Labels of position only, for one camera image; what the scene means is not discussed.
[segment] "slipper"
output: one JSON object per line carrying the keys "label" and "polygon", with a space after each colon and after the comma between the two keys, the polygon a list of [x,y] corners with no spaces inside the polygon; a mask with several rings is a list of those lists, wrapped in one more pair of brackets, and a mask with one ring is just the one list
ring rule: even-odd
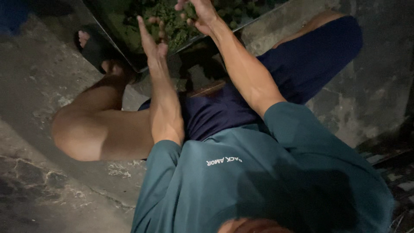
{"label": "slipper", "polygon": [[119,60],[124,64],[128,64],[124,59],[122,54],[116,50],[112,44],[99,33],[98,29],[93,25],[82,26],[80,31],[87,32],[90,35],[90,38],[86,42],[84,48],[80,46],[79,35],[76,32],[76,41],[75,44],[79,49],[79,52],[82,56],[90,62],[99,72],[105,74],[106,72],[102,69],[101,65],[103,61],[106,60]]}

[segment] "shorts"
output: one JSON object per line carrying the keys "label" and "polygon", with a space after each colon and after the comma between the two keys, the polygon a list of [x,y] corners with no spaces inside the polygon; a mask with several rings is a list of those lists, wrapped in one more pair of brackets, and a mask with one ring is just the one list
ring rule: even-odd
{"label": "shorts", "polygon": [[[344,16],[284,42],[257,57],[288,101],[305,104],[356,57],[362,32],[355,18]],[[180,98],[186,140],[203,141],[222,130],[261,123],[237,89],[227,83],[214,97]],[[146,101],[138,111],[149,108]]]}

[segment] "teal t-shirt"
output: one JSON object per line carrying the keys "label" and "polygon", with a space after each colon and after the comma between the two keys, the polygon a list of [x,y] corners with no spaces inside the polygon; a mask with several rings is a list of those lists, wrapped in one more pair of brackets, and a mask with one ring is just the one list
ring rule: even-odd
{"label": "teal t-shirt", "polygon": [[277,103],[264,122],[182,148],[156,143],[132,232],[215,233],[239,217],[296,233],[388,231],[394,202],[385,182],[309,109]]}

